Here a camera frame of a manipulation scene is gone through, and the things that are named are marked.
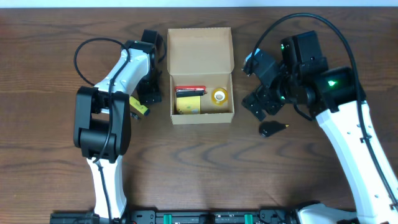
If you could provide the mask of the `yellow sticky note pad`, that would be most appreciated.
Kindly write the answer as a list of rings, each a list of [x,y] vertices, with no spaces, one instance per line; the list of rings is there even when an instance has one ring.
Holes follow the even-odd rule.
[[[201,97],[189,96],[179,97],[176,100],[176,110],[178,114],[200,114]]]

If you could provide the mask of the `clear tape roll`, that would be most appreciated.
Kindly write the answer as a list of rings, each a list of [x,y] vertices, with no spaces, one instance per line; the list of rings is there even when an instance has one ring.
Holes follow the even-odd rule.
[[[214,105],[221,106],[227,102],[228,92],[224,88],[215,88],[212,92],[211,100]]]

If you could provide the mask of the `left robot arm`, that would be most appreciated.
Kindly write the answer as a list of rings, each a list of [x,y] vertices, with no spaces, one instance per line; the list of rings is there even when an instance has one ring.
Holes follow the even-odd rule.
[[[131,141],[130,97],[139,103],[162,100],[159,88],[167,46],[155,30],[145,30],[140,40],[117,41],[118,62],[97,84],[89,82],[76,93],[74,145],[81,149],[93,175],[96,203],[86,215],[69,215],[64,223],[129,223],[123,189],[123,156]]]

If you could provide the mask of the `black correction tape dispenser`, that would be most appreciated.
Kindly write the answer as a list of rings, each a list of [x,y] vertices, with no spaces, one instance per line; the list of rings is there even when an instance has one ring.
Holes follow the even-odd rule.
[[[288,124],[283,124],[278,121],[264,121],[259,125],[259,134],[264,138],[268,138],[271,135],[286,129],[288,126]]]

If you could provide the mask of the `red black stapler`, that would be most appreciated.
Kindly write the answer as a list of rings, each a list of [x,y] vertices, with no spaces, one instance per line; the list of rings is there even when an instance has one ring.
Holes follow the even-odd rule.
[[[203,96],[206,94],[206,86],[176,86],[176,97]]]

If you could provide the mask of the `yellow highlighter marker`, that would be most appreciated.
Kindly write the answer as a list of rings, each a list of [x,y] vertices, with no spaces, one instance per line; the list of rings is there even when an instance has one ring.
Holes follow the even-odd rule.
[[[142,105],[139,100],[135,99],[133,96],[129,97],[130,105],[140,114],[147,116],[150,113],[150,109],[145,105]]]

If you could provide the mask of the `black ballpoint pen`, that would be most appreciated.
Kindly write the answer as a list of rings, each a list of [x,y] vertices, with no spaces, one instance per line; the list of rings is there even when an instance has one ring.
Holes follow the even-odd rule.
[[[137,114],[135,114],[134,112],[130,112],[130,115],[131,115],[131,117],[132,118],[134,118],[134,119],[136,119],[136,120],[140,120],[141,119],[141,117],[140,116],[138,116]]]

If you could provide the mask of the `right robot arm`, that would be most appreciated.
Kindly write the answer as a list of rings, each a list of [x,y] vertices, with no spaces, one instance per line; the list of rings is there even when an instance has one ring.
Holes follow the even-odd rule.
[[[260,85],[243,99],[258,120],[284,105],[305,105],[331,142],[348,180],[355,211],[313,202],[287,216],[290,223],[396,223],[397,179],[379,143],[363,89],[349,67],[330,69],[314,31],[280,43],[282,60],[263,50],[246,57],[243,71]]]

